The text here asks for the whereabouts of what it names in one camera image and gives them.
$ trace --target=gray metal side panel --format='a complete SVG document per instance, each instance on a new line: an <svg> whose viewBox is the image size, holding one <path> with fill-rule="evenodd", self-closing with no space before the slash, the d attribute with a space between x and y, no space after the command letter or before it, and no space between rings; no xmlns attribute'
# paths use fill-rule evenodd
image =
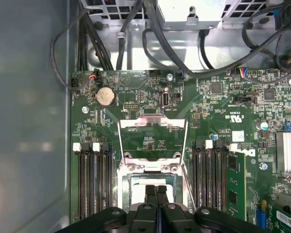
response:
<svg viewBox="0 0 291 233"><path fill-rule="evenodd" d="M69 98L49 59L68 4L0 0L0 233L52 233L69 224ZM67 36L56 54L65 75Z"/></svg>

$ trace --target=capacitor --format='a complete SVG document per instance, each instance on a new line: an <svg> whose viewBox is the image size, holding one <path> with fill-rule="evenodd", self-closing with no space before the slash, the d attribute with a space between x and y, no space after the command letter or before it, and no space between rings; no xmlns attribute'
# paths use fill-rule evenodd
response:
<svg viewBox="0 0 291 233"><path fill-rule="evenodd" d="M219 139L219 136L215 133L212 133L210 134L209 138L212 140L212 141L216 141Z"/></svg>
<svg viewBox="0 0 291 233"><path fill-rule="evenodd" d="M259 122L257 124L257 129L258 130L268 130L268 123L263 121L263 122Z"/></svg>
<svg viewBox="0 0 291 233"><path fill-rule="evenodd" d="M260 168L262 171L265 171L265 170L268 169L268 165L267 165L266 163L260 163L259 168Z"/></svg>

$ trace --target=ram slot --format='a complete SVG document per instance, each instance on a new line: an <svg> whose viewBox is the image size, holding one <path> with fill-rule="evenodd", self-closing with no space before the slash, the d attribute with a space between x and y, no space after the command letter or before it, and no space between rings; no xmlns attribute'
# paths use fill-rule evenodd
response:
<svg viewBox="0 0 291 233"><path fill-rule="evenodd" d="M208 203L208 189L207 189L207 153L205 150L202 150L199 158L201 160L201 177L202 177L202 199L203 199L203 206L207 206Z"/></svg>
<svg viewBox="0 0 291 233"><path fill-rule="evenodd" d="M79 219L84 218L84 154L79 155Z"/></svg>
<svg viewBox="0 0 291 233"><path fill-rule="evenodd" d="M216 151L215 149L211 150L211 167L209 167L211 170L211 208L216 208L216 202L217 202L217 186L216 186L216 176L217 176L217 171L216 171Z"/></svg>
<svg viewBox="0 0 291 233"><path fill-rule="evenodd" d="M192 157L192 173L193 173L193 193L194 200L197 207L204 205L204 180L203 178L203 164L205 163L205 157L202 154L201 148L193 149Z"/></svg>
<svg viewBox="0 0 291 233"><path fill-rule="evenodd" d="M227 174L227 154L222 152L222 211L226 212L226 174Z"/></svg>
<svg viewBox="0 0 291 233"><path fill-rule="evenodd" d="M112 207L112 155L106 155L106 207Z"/></svg>
<svg viewBox="0 0 291 233"><path fill-rule="evenodd" d="M215 208L222 210L222 154L220 149L215 150L214 157L214 166L215 166Z"/></svg>
<svg viewBox="0 0 291 233"><path fill-rule="evenodd" d="M103 156L97 156L97 212L103 210Z"/></svg>
<svg viewBox="0 0 291 233"><path fill-rule="evenodd" d="M213 161L212 161L212 151L210 149L206 150L206 195L207 195L207 207L212 207L212 196L213 196L213 188L212 188L212 180L213 180Z"/></svg>
<svg viewBox="0 0 291 233"><path fill-rule="evenodd" d="M95 213L95 168L96 164L95 164L95 157L93 154L89 155L88 157L88 174L89 174L89 188L88 188L88 212L89 215L93 215Z"/></svg>
<svg viewBox="0 0 291 233"><path fill-rule="evenodd" d="M88 152L84 154L84 217L88 217Z"/></svg>

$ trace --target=blue connector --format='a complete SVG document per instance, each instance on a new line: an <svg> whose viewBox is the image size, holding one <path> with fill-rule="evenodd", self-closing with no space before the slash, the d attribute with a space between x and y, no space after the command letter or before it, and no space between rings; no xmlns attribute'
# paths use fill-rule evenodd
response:
<svg viewBox="0 0 291 233"><path fill-rule="evenodd" d="M291 131L291 125L286 125L285 126L285 131Z"/></svg>
<svg viewBox="0 0 291 233"><path fill-rule="evenodd" d="M261 227L262 229L266 228L266 213L264 213L261 209L256 210L256 218L257 218L257 226Z"/></svg>

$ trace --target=wire bundle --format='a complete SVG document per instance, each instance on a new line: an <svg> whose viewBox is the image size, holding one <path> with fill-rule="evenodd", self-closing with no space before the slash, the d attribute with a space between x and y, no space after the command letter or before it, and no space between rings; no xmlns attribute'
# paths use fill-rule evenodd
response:
<svg viewBox="0 0 291 233"><path fill-rule="evenodd" d="M240 68L241 77L243 79L246 77L248 70L249 68L243 68L243 67Z"/></svg>

